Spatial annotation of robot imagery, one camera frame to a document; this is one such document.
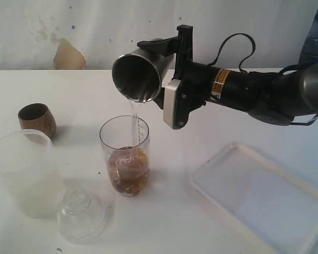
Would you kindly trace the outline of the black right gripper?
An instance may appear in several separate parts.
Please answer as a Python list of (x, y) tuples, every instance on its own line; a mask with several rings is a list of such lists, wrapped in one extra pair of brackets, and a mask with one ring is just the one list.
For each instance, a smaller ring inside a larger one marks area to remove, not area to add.
[[(179, 81), (176, 89), (173, 110), (173, 129), (183, 128), (189, 119), (189, 114), (206, 104), (210, 94), (210, 81), (214, 70), (206, 65), (193, 61), (193, 27), (179, 25), (178, 36), (168, 39), (139, 41), (137, 47), (161, 56), (176, 53), (174, 79)], [(163, 109), (165, 88), (161, 87), (159, 94), (153, 99), (156, 105)]]

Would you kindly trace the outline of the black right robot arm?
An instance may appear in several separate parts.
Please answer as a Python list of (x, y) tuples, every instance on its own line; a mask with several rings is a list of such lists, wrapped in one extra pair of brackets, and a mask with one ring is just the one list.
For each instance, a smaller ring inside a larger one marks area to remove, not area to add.
[(318, 62), (278, 72), (233, 71), (217, 67), (215, 61), (201, 64), (193, 60), (193, 28), (180, 25), (177, 30), (175, 37), (137, 44), (150, 53), (176, 56), (173, 78), (155, 99), (172, 129), (183, 128), (189, 114), (209, 102), (272, 125), (298, 125), (296, 117), (310, 115), (305, 122), (309, 126), (318, 119)]

